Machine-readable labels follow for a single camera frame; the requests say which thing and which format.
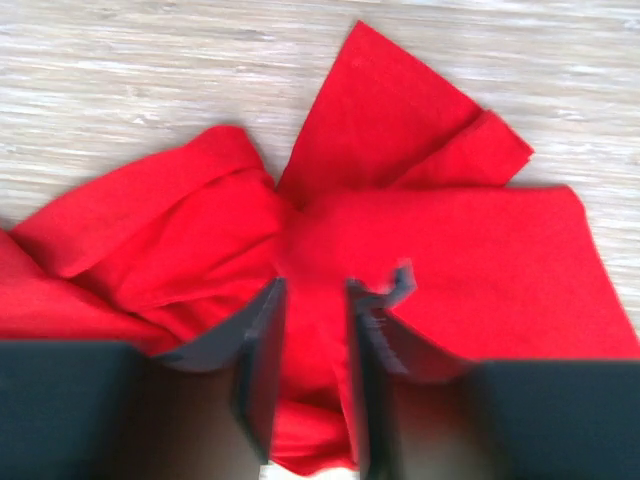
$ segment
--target red fabric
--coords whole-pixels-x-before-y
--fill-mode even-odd
[[[352,466],[347,277],[377,289],[410,261],[418,289],[395,313],[452,362],[640,357],[576,196],[503,187],[530,154],[498,116],[358,23],[277,190],[244,132],[215,127],[0,233],[0,336],[158,353],[282,275],[273,457],[300,474]]]

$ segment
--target wooden surface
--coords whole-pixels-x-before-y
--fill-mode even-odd
[[[637,0],[0,0],[1,225],[219,122],[277,176],[357,18],[536,148],[519,182],[580,194],[640,329]]]

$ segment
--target black object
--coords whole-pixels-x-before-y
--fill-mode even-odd
[[[267,462],[283,280],[195,341],[0,342],[2,480],[251,479]]]
[[[460,362],[438,382],[444,354],[387,296],[348,294],[362,479],[640,479],[640,362]]]

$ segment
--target wood grain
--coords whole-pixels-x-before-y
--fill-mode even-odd
[[[275,176],[361,18],[503,115],[568,183],[640,330],[637,0],[0,0],[0,221],[203,128]]]

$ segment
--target folded fabric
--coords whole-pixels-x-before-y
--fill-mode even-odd
[[[0,233],[0,337],[113,338],[150,354],[289,285],[273,459],[353,466],[345,282],[384,288],[443,352],[434,381],[487,358],[637,358],[584,209],[566,187],[504,185],[532,150],[426,65],[356,24],[275,188],[245,133],[214,127]]]

